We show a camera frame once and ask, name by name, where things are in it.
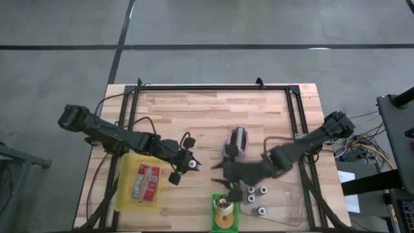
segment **green container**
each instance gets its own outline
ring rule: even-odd
[[[215,224],[214,217],[215,217],[215,208],[213,205],[214,200],[225,194],[213,194],[212,195],[212,232],[216,233],[225,233],[225,232],[239,232],[239,203],[234,203],[233,206],[233,217],[234,222],[233,225],[227,229],[221,229],[217,224]]]

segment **transparent container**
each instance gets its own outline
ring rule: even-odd
[[[141,164],[157,166],[160,168],[160,177],[152,202],[142,202],[131,197]],[[114,209],[118,212],[150,211],[157,210],[160,206],[161,168],[162,161],[154,157],[139,155],[137,153],[126,153],[122,156],[121,172],[118,180],[116,201]]]
[[[307,218],[304,214],[304,203],[302,198],[302,190],[298,184],[289,184],[280,181],[265,182],[257,185],[266,186],[268,193],[258,196],[256,192],[253,194],[256,200],[253,203],[246,201],[247,186],[242,185],[244,191],[242,202],[240,202],[240,212],[243,214],[266,219],[276,223],[298,227]],[[256,210],[259,207],[266,209],[266,214],[263,216],[257,215]]]

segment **metal stand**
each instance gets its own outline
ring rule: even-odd
[[[370,177],[342,183],[344,195],[362,194],[377,190],[389,190],[384,194],[384,201],[392,204],[401,232],[410,231],[406,223],[406,214],[399,205],[401,200],[414,201],[414,87],[400,95],[379,96],[376,101],[380,115],[387,131],[398,169],[379,173]],[[389,229],[391,221],[386,220]]]
[[[11,196],[5,203],[5,211],[3,212],[3,215],[0,216],[0,233],[3,233],[8,232],[8,228],[14,216],[14,212],[16,211],[21,193],[25,187],[31,166],[37,164],[43,169],[49,169],[52,161],[9,148],[2,143],[0,144],[0,155],[9,158],[0,160],[0,171],[8,170],[8,172],[10,172],[9,175],[11,176],[12,172],[9,166],[15,166],[17,167],[16,170],[19,172],[17,177],[14,177],[13,175],[13,179],[10,179],[10,182],[13,182],[14,185],[10,190]]]

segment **small red package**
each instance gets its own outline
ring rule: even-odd
[[[159,177],[159,167],[141,164],[131,197],[138,201],[152,202],[156,194]]]

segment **black clamp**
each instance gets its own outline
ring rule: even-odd
[[[259,84],[260,85],[260,89],[264,90],[266,89],[265,84],[263,83],[263,80],[261,78],[257,78],[256,83],[255,84]]]
[[[138,87],[141,87],[142,86],[142,81],[141,81],[140,78],[138,78],[137,84],[138,84]]]
[[[414,128],[409,129],[405,132],[406,137],[414,139]]]

